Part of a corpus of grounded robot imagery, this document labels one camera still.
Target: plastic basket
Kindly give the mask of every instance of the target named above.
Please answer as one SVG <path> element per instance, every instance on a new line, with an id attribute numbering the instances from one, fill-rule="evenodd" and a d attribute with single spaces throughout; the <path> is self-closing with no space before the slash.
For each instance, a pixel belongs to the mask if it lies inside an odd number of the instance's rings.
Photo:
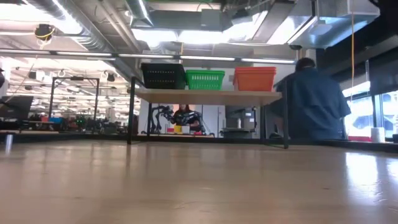
<path id="1" fill-rule="evenodd" d="M 187 70 L 190 90 L 220 90 L 225 76 L 224 71 Z"/>
<path id="2" fill-rule="evenodd" d="M 183 90 L 187 85 L 185 70 L 176 63 L 142 63 L 146 88 Z"/>
<path id="3" fill-rule="evenodd" d="M 238 67 L 234 87 L 239 91 L 272 91 L 275 75 L 275 67 Z"/>

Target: table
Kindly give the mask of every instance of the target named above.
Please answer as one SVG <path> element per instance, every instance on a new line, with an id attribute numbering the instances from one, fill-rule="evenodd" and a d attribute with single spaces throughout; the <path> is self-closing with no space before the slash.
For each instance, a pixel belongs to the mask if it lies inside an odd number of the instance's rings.
<path id="1" fill-rule="evenodd" d="M 265 143 L 264 134 L 264 106 L 272 102 L 282 99 L 284 111 L 284 147 L 289 147 L 288 132 L 288 116 L 287 116 L 287 85 L 282 83 L 282 93 L 266 92 L 266 91 L 216 91 L 216 90 L 161 90 L 135 88 L 136 79 L 133 77 L 131 81 L 130 92 L 130 111 L 134 111 L 134 96 L 149 102 L 147 137 L 150 138 L 151 111 L 153 103 L 167 104 L 191 104 L 191 105 L 228 105 L 228 106 L 260 106 L 260 139 Z M 127 134 L 127 143 L 131 144 L 132 140 L 132 115 L 129 115 L 129 128 Z"/>

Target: man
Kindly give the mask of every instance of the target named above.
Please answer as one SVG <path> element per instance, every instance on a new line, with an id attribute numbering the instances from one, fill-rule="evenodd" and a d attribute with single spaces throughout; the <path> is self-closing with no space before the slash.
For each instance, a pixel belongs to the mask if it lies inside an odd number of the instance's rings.
<path id="1" fill-rule="evenodd" d="M 287 82 L 289 137 L 292 139 L 342 139 L 342 119 L 351 113 L 339 84 L 320 75 L 310 58 L 300 59 L 295 73 L 285 77 L 277 91 Z M 282 100 L 271 104 L 282 129 Z"/>

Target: red object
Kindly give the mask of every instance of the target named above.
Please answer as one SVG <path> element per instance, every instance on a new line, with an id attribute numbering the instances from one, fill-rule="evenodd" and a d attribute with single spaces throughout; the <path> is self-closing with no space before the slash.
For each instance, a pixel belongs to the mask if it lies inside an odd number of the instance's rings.
<path id="1" fill-rule="evenodd" d="M 364 137 L 364 136 L 348 136 L 348 140 L 350 140 L 350 141 L 372 142 L 372 139 L 370 137 Z"/>
<path id="2" fill-rule="evenodd" d="M 234 87 L 239 91 L 272 91 L 275 75 L 275 67 L 236 67 Z"/>

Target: metal frame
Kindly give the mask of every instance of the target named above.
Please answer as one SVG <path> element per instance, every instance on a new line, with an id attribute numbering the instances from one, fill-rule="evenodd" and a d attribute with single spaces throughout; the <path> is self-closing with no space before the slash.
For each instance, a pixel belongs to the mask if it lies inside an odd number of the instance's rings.
<path id="1" fill-rule="evenodd" d="M 56 87 L 58 87 L 58 86 L 55 86 L 55 81 L 56 80 L 72 80 L 72 79 L 73 79 L 73 77 L 52 77 L 49 118 L 51 118 L 51 116 L 52 116 L 52 104 L 53 104 L 53 100 L 54 100 L 54 90 Z M 97 118 L 98 94 L 100 93 L 100 79 L 99 78 L 83 78 L 82 80 L 96 80 L 97 81 L 96 93 L 95 93 L 95 105 L 94 105 L 94 120 L 95 120 Z"/>
<path id="2" fill-rule="evenodd" d="M 228 138 L 181 138 L 181 137 L 163 137 L 150 133 L 150 127 L 152 123 L 151 111 L 152 104 L 154 102 L 149 102 L 148 105 L 148 115 L 147 115 L 147 133 L 146 136 L 133 136 L 132 135 L 132 117 L 134 116 L 134 94 L 135 94 L 135 81 L 133 77 L 131 80 L 131 92 L 130 92 L 130 112 L 129 112 L 129 126 L 127 132 L 127 144 L 132 144 L 133 141 L 170 141 L 170 142 L 202 142 L 202 143 L 242 143 L 242 144 L 280 144 L 284 145 L 284 149 L 289 148 L 289 125 L 288 125 L 288 101 L 287 101 L 287 82 L 283 83 L 282 91 L 282 102 L 283 102 L 283 117 L 284 117 L 284 138 L 282 141 L 270 140 L 266 138 L 266 122 L 265 122 L 265 108 L 260 107 L 260 138 L 259 139 L 228 139 Z"/>

